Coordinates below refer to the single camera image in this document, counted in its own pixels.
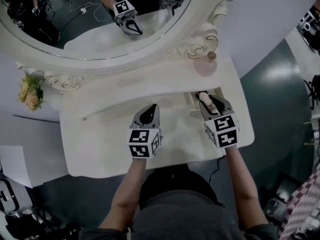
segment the ornate mirror frame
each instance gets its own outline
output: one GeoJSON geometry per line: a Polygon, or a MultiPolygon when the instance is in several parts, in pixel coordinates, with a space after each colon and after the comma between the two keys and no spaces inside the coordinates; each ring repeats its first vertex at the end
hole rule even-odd
{"type": "Polygon", "coordinates": [[[153,36],[140,41],[137,50],[115,48],[110,54],[103,54],[107,58],[77,59],[75,54],[43,44],[18,28],[8,30],[3,19],[0,19],[0,50],[18,60],[19,68],[40,71],[53,87],[58,83],[56,89],[72,91],[79,88],[76,82],[85,75],[123,72],[168,53],[195,59],[215,50],[218,33],[214,24],[227,11],[223,1],[232,0],[185,0],[182,5],[185,8],[176,14],[177,21],[169,21],[153,36]]]}

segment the gray floor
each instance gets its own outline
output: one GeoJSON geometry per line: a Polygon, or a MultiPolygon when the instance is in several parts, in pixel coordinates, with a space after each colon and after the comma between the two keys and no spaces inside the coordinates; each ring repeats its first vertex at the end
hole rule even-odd
{"type": "Polygon", "coordinates": [[[99,21],[105,21],[105,22],[98,22],[94,16],[95,10],[99,7],[98,5],[92,5],[90,7],[87,7],[85,14],[80,13],[81,8],[78,8],[78,7],[88,2],[91,2],[93,4],[100,4],[101,2],[99,0],[50,0],[50,1],[52,4],[52,9],[55,12],[55,15],[51,20],[51,22],[61,32],[60,40],[55,45],[55,47],[57,48],[63,49],[67,42],[75,39],[76,37],[80,36],[81,34],[89,30],[98,28],[100,26],[103,26],[109,23],[113,23],[113,20],[111,19],[109,13],[107,12],[107,10],[103,5],[99,8],[99,10],[96,11],[95,16],[99,21]]]}
{"type": "MultiPolygon", "coordinates": [[[[314,151],[304,147],[313,132],[303,126],[311,112],[297,63],[282,41],[260,64],[241,79],[253,124],[255,141],[241,148],[243,158],[260,189],[276,186],[280,172],[300,181],[311,174],[314,151]]],[[[190,169],[209,179],[216,160],[192,163],[190,169]]],[[[212,179],[218,200],[236,218],[232,183],[225,160],[212,179]]],[[[108,213],[123,176],[105,179],[65,176],[38,187],[45,205],[63,223],[97,226],[108,213]]]]}

